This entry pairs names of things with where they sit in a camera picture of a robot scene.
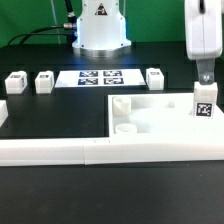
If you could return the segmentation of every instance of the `white platform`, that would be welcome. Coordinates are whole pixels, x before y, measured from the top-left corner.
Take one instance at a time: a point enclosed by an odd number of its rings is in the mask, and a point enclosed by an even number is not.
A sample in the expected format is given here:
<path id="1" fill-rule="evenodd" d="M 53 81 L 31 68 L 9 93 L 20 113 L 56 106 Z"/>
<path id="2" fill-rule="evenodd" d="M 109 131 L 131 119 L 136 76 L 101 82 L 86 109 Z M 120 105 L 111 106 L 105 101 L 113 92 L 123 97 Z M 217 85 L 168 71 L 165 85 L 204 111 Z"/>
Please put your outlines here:
<path id="1" fill-rule="evenodd" d="M 132 111 L 113 115 L 109 96 L 108 138 L 1 140 L 0 165 L 107 164 L 224 160 L 224 115 L 193 118 L 193 94 L 130 95 Z M 120 122 L 138 133 L 115 134 Z"/>

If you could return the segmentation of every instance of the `white block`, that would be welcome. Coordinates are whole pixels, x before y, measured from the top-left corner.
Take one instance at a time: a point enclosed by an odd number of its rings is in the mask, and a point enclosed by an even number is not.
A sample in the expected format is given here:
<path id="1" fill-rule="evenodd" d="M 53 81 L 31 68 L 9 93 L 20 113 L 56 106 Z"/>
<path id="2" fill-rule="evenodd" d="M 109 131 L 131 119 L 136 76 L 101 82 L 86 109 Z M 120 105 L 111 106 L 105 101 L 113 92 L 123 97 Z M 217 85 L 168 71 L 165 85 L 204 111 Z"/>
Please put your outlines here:
<path id="1" fill-rule="evenodd" d="M 150 90 L 164 89 L 164 76 L 160 69 L 146 69 L 146 83 Z"/>
<path id="2" fill-rule="evenodd" d="M 51 93 L 54 87 L 54 73 L 52 71 L 40 72 L 35 79 L 36 93 Z"/>
<path id="3" fill-rule="evenodd" d="M 0 127 L 8 117 L 8 110 L 5 100 L 0 100 Z"/>
<path id="4" fill-rule="evenodd" d="M 12 72 L 5 80 L 5 85 L 7 94 L 21 94 L 27 86 L 26 72 Z"/>
<path id="5" fill-rule="evenodd" d="M 213 118 L 217 102 L 217 83 L 212 85 L 194 85 L 194 117 Z"/>

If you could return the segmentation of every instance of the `table surface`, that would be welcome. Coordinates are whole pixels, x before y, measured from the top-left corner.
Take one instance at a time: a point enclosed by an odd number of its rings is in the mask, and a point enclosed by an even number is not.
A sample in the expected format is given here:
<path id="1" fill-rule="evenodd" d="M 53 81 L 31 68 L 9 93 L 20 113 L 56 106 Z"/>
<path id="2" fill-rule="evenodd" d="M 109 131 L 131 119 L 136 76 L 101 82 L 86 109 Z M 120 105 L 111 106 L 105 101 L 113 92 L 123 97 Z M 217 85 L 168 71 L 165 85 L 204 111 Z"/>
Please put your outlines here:
<path id="1" fill-rule="evenodd" d="M 39 71 L 160 68 L 165 90 L 192 92 L 197 80 L 185 43 L 134 43 L 132 53 L 113 59 L 73 55 L 66 45 L 0 49 L 0 99 L 9 118 L 0 139 L 108 136 L 109 94 L 155 93 L 146 87 L 54 89 L 36 95 Z M 7 95 L 12 71 L 28 73 L 29 87 Z M 218 105 L 223 109 L 224 63 L 216 61 Z M 28 223 L 223 223 L 224 162 L 166 162 L 97 166 L 0 168 L 0 222 Z"/>

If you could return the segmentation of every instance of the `black and white pattern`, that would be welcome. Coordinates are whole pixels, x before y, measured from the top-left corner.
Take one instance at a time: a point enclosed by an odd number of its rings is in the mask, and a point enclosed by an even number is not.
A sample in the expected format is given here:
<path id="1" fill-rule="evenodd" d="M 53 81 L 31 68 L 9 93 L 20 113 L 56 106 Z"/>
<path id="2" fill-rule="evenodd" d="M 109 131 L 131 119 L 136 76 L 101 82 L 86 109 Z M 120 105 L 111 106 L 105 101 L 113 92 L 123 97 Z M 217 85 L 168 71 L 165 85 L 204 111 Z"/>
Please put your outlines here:
<path id="1" fill-rule="evenodd" d="M 49 75 L 40 75 L 40 79 L 47 79 Z"/>
<path id="2" fill-rule="evenodd" d="M 124 84 L 123 78 L 105 78 L 104 85 L 122 85 Z"/>
<path id="3" fill-rule="evenodd" d="M 79 77 L 98 77 L 98 71 L 85 71 L 85 72 L 80 72 Z"/>
<path id="4" fill-rule="evenodd" d="M 211 117 L 213 111 L 213 104 L 211 103 L 197 103 L 196 116 L 198 117 Z"/>
<path id="5" fill-rule="evenodd" d="M 122 76 L 121 71 L 103 71 L 103 75 L 105 77 L 117 77 L 117 76 Z"/>
<path id="6" fill-rule="evenodd" d="M 10 78 L 11 79 L 18 79 L 18 78 L 20 78 L 21 77 L 21 75 L 12 75 Z"/>
<path id="7" fill-rule="evenodd" d="M 98 85 L 98 79 L 79 79 L 79 86 L 93 86 Z"/>

